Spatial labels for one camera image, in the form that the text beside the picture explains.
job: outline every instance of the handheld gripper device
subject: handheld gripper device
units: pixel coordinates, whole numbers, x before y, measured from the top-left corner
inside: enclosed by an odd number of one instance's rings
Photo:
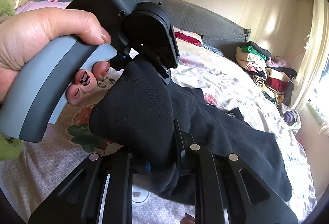
[[[177,68],[179,52],[164,0],[73,0],[67,9],[92,12],[111,35],[111,44],[87,45],[77,36],[51,42],[19,72],[0,109],[0,132],[40,142],[47,124],[55,124],[67,99],[65,91],[75,73],[91,70],[100,60],[124,69],[131,48],[142,54],[163,82]]]

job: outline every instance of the purple cloth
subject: purple cloth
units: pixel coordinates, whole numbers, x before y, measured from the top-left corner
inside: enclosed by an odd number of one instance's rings
[[[280,57],[275,57],[273,56],[273,60],[271,60],[271,58],[269,58],[266,61],[266,65],[268,67],[285,67],[285,68],[291,68],[291,64],[286,62],[285,60],[283,60]]]
[[[293,111],[286,111],[283,115],[283,119],[286,123],[296,122],[295,114]]]

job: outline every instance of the bed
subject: bed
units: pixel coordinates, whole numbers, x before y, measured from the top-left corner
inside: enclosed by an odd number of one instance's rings
[[[305,151],[276,106],[232,61],[236,47],[246,42],[250,30],[181,0],[167,0],[163,5],[175,27],[203,35],[204,43],[220,49],[226,56],[178,40],[181,56],[178,68],[172,69],[172,80],[181,86],[201,88],[205,100],[221,110],[238,107],[251,127],[275,134],[292,185],[292,198],[287,205],[302,222],[316,205]],[[57,123],[48,126],[42,142],[25,143],[18,160],[0,162],[0,187],[26,222],[31,212],[90,152],[111,154],[120,147],[108,141],[87,145],[85,141],[91,139],[91,134],[84,133],[83,137],[79,133],[79,128],[88,124],[93,106],[120,74],[110,69],[97,90],[82,104],[64,108]],[[184,213],[194,215],[194,207],[164,200],[149,192],[146,186],[134,185],[132,212],[134,224],[168,224],[179,223]]]

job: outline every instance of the silver screw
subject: silver screw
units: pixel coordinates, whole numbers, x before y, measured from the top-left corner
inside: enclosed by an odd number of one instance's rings
[[[231,160],[231,161],[237,161],[239,159],[239,157],[234,154],[234,153],[231,153],[228,158]]]
[[[98,159],[99,155],[97,153],[92,153],[89,155],[89,160],[90,161],[96,161]]]
[[[192,144],[192,145],[190,146],[190,148],[191,148],[191,150],[193,150],[193,151],[198,151],[198,150],[200,150],[200,146],[197,145],[197,144]]]

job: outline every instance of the window sill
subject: window sill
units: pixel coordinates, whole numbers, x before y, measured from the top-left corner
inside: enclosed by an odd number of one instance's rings
[[[314,117],[317,124],[319,126],[321,126],[324,123],[324,119],[322,118],[322,116],[318,113],[318,111],[309,102],[306,103],[306,107],[308,108],[308,110],[310,111],[312,116]]]

